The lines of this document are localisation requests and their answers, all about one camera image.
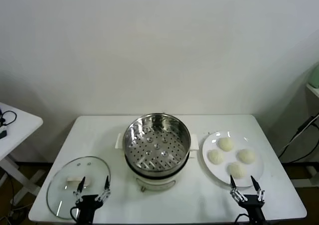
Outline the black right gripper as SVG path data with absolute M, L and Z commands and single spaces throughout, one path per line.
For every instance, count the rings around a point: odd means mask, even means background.
M 261 189 L 259 183 L 255 180 L 253 176 L 250 176 L 254 189 L 257 195 L 244 195 L 242 194 L 235 184 L 235 181 L 230 176 L 231 191 L 230 195 L 232 198 L 238 202 L 238 205 L 247 211 L 249 222 L 252 225 L 263 225 L 265 223 L 265 216 L 262 212 L 262 207 L 264 205 L 264 190 Z

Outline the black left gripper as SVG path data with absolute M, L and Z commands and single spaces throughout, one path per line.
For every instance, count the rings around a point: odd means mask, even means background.
M 95 211 L 102 207 L 102 202 L 110 196 L 110 179 L 106 177 L 104 190 L 98 195 L 85 195 L 82 197 L 82 191 L 84 188 L 86 177 L 83 177 L 79 183 L 77 190 L 73 192 L 76 198 L 76 208 L 79 210 L 79 214 L 76 219 L 77 225 L 92 225 L 94 220 Z

